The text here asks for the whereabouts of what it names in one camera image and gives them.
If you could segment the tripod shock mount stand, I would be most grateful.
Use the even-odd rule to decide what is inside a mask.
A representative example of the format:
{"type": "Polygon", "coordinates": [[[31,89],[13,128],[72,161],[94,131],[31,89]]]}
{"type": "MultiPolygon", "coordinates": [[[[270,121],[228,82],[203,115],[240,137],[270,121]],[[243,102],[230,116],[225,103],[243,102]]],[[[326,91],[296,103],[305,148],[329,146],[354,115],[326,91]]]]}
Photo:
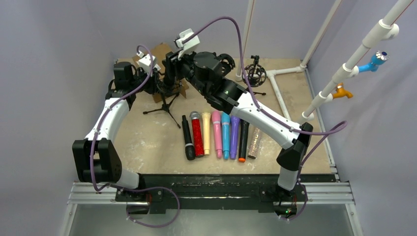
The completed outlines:
{"type": "Polygon", "coordinates": [[[253,62],[244,68],[249,83],[246,83],[246,81],[244,82],[246,85],[256,88],[263,85],[268,76],[265,68],[259,64],[260,56],[252,55],[251,59],[253,59],[253,62]]]}

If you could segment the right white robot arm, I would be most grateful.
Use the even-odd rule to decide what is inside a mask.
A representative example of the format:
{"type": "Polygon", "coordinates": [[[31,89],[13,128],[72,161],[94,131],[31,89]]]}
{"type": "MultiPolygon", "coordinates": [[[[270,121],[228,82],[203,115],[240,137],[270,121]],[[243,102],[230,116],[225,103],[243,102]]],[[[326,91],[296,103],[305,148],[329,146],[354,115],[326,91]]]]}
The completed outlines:
{"type": "Polygon", "coordinates": [[[169,52],[162,64],[165,77],[186,79],[214,109],[250,123],[275,140],[281,146],[276,159],[280,166],[277,185],[285,191],[294,189],[310,144],[311,124],[284,118],[263,106],[249,89],[227,79],[225,76],[235,67],[228,54],[169,52]]]}

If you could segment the tripod microphone stand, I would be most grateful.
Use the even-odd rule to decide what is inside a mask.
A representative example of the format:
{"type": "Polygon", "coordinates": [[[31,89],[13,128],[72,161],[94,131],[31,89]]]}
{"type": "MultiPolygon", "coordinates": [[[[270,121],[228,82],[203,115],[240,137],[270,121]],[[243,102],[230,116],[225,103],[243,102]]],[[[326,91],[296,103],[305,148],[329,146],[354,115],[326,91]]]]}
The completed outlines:
{"type": "Polygon", "coordinates": [[[170,115],[173,121],[176,123],[178,128],[181,128],[179,123],[176,121],[174,116],[171,114],[170,107],[173,104],[174,100],[180,95],[180,91],[182,88],[182,82],[174,79],[171,85],[167,85],[164,82],[165,74],[154,70],[154,82],[153,87],[155,93],[152,95],[159,95],[162,101],[161,108],[150,110],[150,111],[143,111],[143,115],[147,115],[157,111],[164,111],[170,115]]]}

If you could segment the round base microphone stand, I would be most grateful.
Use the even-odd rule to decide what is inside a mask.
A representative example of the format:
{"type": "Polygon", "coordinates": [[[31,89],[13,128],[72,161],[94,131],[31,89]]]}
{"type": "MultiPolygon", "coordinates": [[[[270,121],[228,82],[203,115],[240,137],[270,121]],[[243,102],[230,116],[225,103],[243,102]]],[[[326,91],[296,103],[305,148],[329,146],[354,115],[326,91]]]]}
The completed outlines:
{"type": "Polygon", "coordinates": [[[214,73],[216,75],[226,76],[236,66],[234,59],[229,54],[213,53],[216,60],[214,73]]]}

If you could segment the brown cardboard box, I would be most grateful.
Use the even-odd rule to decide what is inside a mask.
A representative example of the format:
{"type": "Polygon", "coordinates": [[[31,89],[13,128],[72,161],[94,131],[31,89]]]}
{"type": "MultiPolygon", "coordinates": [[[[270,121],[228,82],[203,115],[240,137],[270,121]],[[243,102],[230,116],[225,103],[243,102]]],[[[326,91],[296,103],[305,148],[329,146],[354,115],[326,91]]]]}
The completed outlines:
{"type": "MultiPolygon", "coordinates": [[[[157,60],[157,65],[160,67],[160,72],[164,73],[165,72],[165,65],[163,64],[163,60],[165,59],[165,56],[167,53],[171,52],[172,48],[167,44],[167,43],[160,43],[157,46],[155,46],[154,48],[151,49],[151,53],[153,56],[156,57],[157,60]]],[[[133,56],[131,58],[133,60],[133,64],[138,67],[139,66],[139,59],[140,57],[138,56],[138,54],[136,54],[135,56],[133,56]]],[[[182,88],[181,89],[176,89],[179,90],[179,93],[182,97],[184,97],[184,99],[187,99],[187,94],[186,94],[186,90],[189,89],[189,86],[187,84],[187,82],[185,81],[185,79],[181,80],[182,82],[182,88]]],[[[155,103],[161,102],[162,101],[162,97],[159,94],[153,94],[152,98],[154,100],[155,103]]]]}

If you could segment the pink microphone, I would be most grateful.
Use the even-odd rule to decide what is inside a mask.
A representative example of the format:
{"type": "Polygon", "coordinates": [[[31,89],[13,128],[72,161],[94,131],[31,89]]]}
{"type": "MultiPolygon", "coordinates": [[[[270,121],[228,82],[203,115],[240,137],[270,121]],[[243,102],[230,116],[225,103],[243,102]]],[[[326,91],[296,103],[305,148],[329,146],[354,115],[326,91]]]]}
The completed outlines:
{"type": "Polygon", "coordinates": [[[221,129],[221,115],[219,111],[211,113],[211,121],[213,124],[214,145],[217,158],[222,158],[222,129],[221,129]]]}

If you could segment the red glitter microphone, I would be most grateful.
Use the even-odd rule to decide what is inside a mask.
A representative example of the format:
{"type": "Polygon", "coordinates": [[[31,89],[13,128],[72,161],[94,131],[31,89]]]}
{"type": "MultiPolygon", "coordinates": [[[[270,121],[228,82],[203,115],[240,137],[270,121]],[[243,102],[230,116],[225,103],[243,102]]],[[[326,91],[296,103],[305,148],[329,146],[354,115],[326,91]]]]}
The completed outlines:
{"type": "Polygon", "coordinates": [[[203,157],[205,155],[205,152],[204,152],[204,144],[203,144],[203,138],[202,138],[202,132],[201,132],[200,114],[197,111],[192,111],[189,117],[192,122],[196,157],[203,157]]]}

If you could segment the multicolour glitter microphone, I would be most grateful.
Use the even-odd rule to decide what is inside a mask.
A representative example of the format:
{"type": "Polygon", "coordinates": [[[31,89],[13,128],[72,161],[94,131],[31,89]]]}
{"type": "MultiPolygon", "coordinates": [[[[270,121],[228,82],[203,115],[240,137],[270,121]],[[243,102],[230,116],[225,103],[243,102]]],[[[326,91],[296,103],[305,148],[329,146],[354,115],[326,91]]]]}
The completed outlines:
{"type": "Polygon", "coordinates": [[[256,159],[258,154],[258,149],[260,146],[260,142],[262,139],[262,132],[259,128],[254,128],[254,132],[252,135],[251,143],[248,149],[248,158],[256,159]]]}

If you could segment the teal microphone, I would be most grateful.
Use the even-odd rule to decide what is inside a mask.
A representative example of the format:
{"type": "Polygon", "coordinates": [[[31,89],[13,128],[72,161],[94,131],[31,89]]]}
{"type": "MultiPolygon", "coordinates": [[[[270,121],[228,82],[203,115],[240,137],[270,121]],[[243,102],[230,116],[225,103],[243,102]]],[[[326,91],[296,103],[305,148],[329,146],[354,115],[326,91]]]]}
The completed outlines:
{"type": "Polygon", "coordinates": [[[221,115],[222,125],[222,151],[225,160],[230,157],[230,116],[223,112],[221,115]]]}

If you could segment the black orange-tipped microphone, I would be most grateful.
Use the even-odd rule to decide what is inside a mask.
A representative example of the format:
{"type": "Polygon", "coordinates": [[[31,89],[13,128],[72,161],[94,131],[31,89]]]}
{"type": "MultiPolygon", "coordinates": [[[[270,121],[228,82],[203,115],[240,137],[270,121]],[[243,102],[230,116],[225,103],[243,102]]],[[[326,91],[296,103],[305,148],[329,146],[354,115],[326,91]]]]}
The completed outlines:
{"type": "Polygon", "coordinates": [[[247,143],[249,134],[249,122],[240,120],[240,138],[238,148],[238,162],[244,163],[247,155],[247,143]]]}

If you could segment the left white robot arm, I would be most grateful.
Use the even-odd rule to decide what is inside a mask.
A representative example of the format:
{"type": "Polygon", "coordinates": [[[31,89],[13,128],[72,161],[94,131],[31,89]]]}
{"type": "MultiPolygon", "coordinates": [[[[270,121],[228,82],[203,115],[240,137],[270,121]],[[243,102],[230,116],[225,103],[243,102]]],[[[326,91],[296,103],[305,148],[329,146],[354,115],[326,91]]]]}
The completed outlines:
{"type": "Polygon", "coordinates": [[[139,67],[127,61],[114,64],[114,78],[109,82],[100,117],[92,130],[72,145],[79,181],[125,189],[140,187],[140,174],[122,167],[113,140],[131,110],[136,94],[144,90],[152,93],[159,70],[156,62],[146,62],[139,67]]]}

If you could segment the cream microphone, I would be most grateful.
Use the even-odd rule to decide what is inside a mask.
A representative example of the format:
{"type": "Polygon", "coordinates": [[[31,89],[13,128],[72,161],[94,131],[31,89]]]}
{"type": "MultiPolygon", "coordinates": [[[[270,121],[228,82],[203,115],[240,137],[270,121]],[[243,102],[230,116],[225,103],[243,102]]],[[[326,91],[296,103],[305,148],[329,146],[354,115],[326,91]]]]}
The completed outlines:
{"type": "Polygon", "coordinates": [[[208,112],[202,113],[203,121],[203,142],[204,142],[204,155],[210,155],[210,116],[208,112]]]}

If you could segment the purple microphone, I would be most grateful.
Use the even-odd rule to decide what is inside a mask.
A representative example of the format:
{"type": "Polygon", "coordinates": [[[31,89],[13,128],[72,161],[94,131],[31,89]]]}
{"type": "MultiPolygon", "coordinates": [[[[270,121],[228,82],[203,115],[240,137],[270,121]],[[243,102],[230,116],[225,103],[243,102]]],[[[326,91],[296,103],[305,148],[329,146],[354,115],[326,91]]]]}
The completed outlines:
{"type": "Polygon", "coordinates": [[[231,116],[231,142],[230,142],[230,158],[235,160],[238,151],[238,130],[240,118],[231,116]]]}

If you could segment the black glitter microphone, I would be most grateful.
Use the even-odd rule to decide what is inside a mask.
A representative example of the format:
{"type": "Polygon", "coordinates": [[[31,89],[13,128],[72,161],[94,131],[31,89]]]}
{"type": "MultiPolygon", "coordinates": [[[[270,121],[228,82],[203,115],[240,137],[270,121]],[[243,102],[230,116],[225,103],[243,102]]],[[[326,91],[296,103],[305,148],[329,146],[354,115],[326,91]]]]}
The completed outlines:
{"type": "Polygon", "coordinates": [[[162,61],[165,66],[163,83],[166,87],[171,88],[176,82],[176,65],[171,59],[164,59],[162,61]]]}

